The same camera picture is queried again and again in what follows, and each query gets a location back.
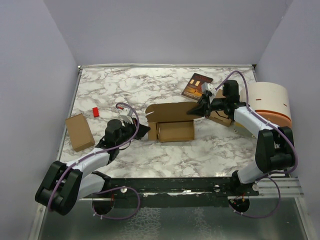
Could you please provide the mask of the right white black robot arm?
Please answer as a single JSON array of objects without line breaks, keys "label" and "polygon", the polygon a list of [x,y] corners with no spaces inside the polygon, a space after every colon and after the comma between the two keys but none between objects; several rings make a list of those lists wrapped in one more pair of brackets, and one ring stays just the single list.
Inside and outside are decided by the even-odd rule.
[{"label": "right white black robot arm", "polygon": [[201,86],[202,96],[196,107],[187,111],[189,115],[208,117],[211,112],[222,111],[232,121],[244,126],[257,140],[254,162],[235,172],[229,189],[240,196],[248,184],[263,177],[294,168],[297,153],[294,148],[293,132],[289,127],[280,127],[256,113],[247,102],[240,100],[239,85],[227,80],[222,87],[222,97],[210,83]]}]

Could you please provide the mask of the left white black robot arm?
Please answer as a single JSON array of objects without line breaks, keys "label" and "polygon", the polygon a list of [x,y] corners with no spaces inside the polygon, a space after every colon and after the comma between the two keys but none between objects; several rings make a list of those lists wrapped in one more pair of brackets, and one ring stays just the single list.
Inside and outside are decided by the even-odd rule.
[{"label": "left white black robot arm", "polygon": [[106,197],[111,186],[97,170],[114,161],[122,146],[131,140],[142,139],[149,131],[150,127],[136,119],[133,122],[110,120],[104,136],[90,153],[76,160],[55,161],[50,165],[35,193],[35,201],[64,216],[81,198],[94,193]]}]

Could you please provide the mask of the folded brown cardboard box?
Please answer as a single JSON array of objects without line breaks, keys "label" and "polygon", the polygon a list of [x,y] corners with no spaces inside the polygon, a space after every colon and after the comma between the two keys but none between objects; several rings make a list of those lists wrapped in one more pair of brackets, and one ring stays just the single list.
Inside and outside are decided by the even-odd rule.
[{"label": "folded brown cardboard box", "polygon": [[231,103],[231,105],[230,105],[231,106],[231,114],[225,114],[223,111],[212,111],[208,118],[218,124],[223,125],[223,126],[226,126],[226,127],[231,126],[232,123],[235,121],[234,120],[234,113],[235,113],[237,103],[239,103],[238,99],[234,98],[232,96],[224,96],[222,89],[219,89],[217,91],[215,98],[228,98]]}]

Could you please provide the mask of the dark orange paperback book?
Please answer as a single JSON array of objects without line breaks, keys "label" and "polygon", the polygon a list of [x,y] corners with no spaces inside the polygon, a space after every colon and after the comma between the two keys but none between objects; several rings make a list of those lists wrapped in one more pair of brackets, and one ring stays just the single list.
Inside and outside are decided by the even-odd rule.
[{"label": "dark orange paperback book", "polygon": [[194,73],[182,91],[181,95],[188,100],[197,102],[203,94],[202,84],[211,84],[212,82],[213,78]]}]

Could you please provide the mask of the small red block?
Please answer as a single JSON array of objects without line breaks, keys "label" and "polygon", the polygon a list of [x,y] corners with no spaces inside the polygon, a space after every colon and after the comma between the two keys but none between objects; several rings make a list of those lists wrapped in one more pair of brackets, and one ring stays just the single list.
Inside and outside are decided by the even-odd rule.
[{"label": "small red block", "polygon": [[93,107],[93,108],[92,108],[92,113],[93,113],[93,116],[94,116],[95,118],[97,118],[97,117],[100,116],[98,107]]}]

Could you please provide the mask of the small cardboard piece left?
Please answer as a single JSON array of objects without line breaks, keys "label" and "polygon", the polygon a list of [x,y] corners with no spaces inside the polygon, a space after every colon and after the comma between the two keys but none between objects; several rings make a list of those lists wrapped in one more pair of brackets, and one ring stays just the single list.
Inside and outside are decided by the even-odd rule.
[{"label": "small cardboard piece left", "polygon": [[85,116],[80,113],[65,120],[66,129],[75,152],[80,152],[95,145],[95,140]]}]

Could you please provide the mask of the white orange tape dispenser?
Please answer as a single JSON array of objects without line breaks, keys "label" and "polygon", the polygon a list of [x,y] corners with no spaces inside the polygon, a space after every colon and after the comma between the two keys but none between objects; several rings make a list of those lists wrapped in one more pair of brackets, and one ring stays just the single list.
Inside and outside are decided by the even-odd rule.
[{"label": "white orange tape dispenser", "polygon": [[240,91],[240,101],[248,102],[250,108],[264,121],[255,117],[246,106],[240,107],[234,112],[237,133],[257,138],[260,130],[273,129],[266,122],[278,127],[292,127],[288,91],[285,87],[271,82],[255,82],[248,85],[247,89],[248,91]]}]

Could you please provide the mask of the black mounting rail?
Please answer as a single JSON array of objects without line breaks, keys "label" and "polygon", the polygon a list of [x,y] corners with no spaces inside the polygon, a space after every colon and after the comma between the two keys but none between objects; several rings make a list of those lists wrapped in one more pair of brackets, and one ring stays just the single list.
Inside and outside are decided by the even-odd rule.
[{"label": "black mounting rail", "polygon": [[94,201],[111,201],[115,207],[134,208],[137,195],[141,208],[179,208],[179,207],[227,207],[229,197],[258,196],[259,192],[249,184],[236,191],[231,186],[231,177],[170,177],[170,178],[115,178],[103,176],[103,190],[117,187],[126,188],[125,193],[119,189],[110,193],[92,193],[85,199]]}]

